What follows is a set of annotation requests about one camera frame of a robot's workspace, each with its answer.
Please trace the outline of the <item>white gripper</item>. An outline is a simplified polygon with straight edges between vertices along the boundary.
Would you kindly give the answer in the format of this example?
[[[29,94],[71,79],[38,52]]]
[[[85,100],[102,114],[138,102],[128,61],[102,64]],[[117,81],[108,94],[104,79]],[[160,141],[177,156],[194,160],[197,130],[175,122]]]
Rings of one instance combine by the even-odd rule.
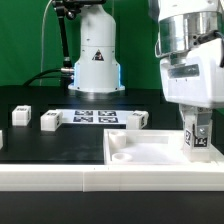
[[[224,67],[220,66],[223,56],[222,39],[217,38],[190,51],[180,67],[173,66],[168,58],[160,61],[165,99],[180,104],[184,129],[190,120],[187,105],[197,107],[195,129],[199,138],[210,134],[212,110],[209,108],[224,107]]]

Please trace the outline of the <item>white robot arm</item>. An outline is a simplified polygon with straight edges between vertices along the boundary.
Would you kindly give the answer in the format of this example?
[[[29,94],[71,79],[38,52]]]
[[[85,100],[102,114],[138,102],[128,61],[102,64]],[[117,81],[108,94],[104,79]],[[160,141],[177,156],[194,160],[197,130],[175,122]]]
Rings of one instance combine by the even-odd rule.
[[[211,131],[211,110],[224,107],[222,0],[149,0],[158,22],[155,56],[165,99],[180,105],[184,129]],[[85,95],[121,90],[115,21],[95,2],[81,10],[81,52],[70,88]]]

